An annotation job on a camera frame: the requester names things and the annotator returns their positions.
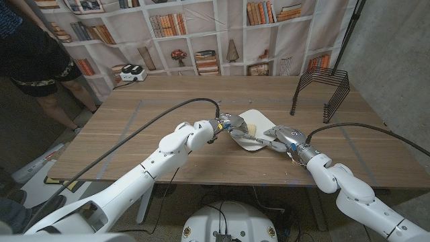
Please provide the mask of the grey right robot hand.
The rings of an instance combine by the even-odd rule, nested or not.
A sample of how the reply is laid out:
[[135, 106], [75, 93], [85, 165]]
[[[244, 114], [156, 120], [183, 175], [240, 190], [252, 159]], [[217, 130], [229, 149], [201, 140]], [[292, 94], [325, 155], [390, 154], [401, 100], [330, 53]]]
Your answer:
[[266, 136], [274, 136], [277, 141], [256, 138], [255, 141], [272, 148], [280, 153], [287, 153], [293, 161], [299, 165], [306, 164], [320, 152], [306, 142], [306, 135], [289, 126], [274, 126], [264, 133]]

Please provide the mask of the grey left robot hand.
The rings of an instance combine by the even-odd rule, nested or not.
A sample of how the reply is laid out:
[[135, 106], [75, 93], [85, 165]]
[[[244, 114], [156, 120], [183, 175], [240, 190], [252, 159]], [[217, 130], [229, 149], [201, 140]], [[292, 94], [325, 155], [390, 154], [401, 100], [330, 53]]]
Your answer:
[[235, 114], [221, 113], [219, 117], [209, 120], [213, 128], [213, 137], [208, 143], [213, 143], [220, 132], [226, 131], [232, 138], [244, 138], [255, 140], [256, 138], [249, 133], [245, 120]]

